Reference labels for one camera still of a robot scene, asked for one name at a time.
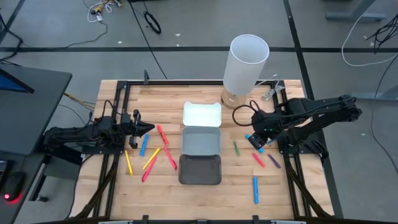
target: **gray tray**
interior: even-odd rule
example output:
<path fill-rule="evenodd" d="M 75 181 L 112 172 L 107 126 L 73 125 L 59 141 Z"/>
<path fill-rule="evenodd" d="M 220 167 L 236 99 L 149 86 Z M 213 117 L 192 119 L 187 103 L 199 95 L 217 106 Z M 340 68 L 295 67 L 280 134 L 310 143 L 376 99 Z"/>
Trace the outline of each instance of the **gray tray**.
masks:
<path fill-rule="evenodd" d="M 213 156 L 220 154 L 220 129 L 196 126 L 183 128 L 181 152 L 189 156 Z"/>

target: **computer monitor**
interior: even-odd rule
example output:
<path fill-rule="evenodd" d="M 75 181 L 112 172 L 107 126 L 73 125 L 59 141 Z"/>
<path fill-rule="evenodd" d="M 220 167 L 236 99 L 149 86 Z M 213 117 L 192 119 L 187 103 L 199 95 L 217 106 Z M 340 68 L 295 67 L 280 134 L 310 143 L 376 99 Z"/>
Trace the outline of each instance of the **computer monitor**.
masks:
<path fill-rule="evenodd" d="M 0 68 L 0 90 L 33 93 L 35 90 Z"/>

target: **white cylinder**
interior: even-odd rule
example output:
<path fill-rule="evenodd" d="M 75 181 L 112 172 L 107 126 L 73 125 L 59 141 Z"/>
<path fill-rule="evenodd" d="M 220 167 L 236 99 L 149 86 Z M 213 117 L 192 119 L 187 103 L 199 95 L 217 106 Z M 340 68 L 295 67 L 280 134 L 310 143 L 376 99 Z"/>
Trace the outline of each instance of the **white cylinder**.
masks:
<path fill-rule="evenodd" d="M 232 94 L 248 95 L 254 88 L 269 55 L 267 43 L 244 34 L 232 40 L 224 72 L 224 87 Z"/>

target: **pink marker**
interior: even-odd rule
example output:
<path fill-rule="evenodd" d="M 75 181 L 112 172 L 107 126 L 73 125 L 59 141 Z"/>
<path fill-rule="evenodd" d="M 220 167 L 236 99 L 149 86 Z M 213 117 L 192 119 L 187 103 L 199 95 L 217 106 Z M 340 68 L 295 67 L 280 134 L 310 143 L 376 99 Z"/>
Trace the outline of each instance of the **pink marker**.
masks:
<path fill-rule="evenodd" d="M 177 165 L 176 165 L 176 163 L 174 162 L 173 157 L 172 157 L 172 155 L 170 155 L 169 149 L 167 149 L 166 146 L 164 147 L 164 151 L 166 151 L 167 157 L 169 158 L 170 162 L 172 163 L 173 168 L 174 168 L 175 170 L 177 170 Z"/>
<path fill-rule="evenodd" d="M 160 125 L 157 125 L 156 128 L 159 130 L 160 135 L 162 136 L 162 139 L 164 141 L 164 144 L 167 146 L 169 144 L 169 141 L 167 140 L 166 135 L 164 135 L 162 127 L 160 127 Z"/>
<path fill-rule="evenodd" d="M 157 156 L 155 156 L 154 159 L 150 162 L 149 168 L 145 171 L 145 174 L 142 176 L 142 179 L 141 179 L 142 182 L 145 182 L 145 180 L 147 179 L 150 170 L 152 169 L 152 167 L 155 164 L 156 158 L 157 158 Z"/>
<path fill-rule="evenodd" d="M 265 166 L 266 166 L 266 165 L 264 165 L 264 163 L 261 161 L 260 157 L 257 156 L 256 153 L 252 153 L 252 155 L 253 155 L 253 157 L 257 160 L 257 162 L 260 163 L 260 165 L 261 165 L 262 167 L 265 167 Z"/>

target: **green marker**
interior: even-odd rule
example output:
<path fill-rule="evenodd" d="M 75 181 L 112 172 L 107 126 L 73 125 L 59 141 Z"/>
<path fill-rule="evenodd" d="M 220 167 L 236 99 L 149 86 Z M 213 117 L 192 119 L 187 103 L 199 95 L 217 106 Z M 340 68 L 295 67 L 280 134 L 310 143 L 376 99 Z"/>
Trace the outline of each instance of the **green marker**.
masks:
<path fill-rule="evenodd" d="M 241 153 L 239 152 L 238 146 L 236 145 L 236 141 L 234 141 L 234 146 L 235 146 L 235 152 L 237 156 L 240 156 Z"/>

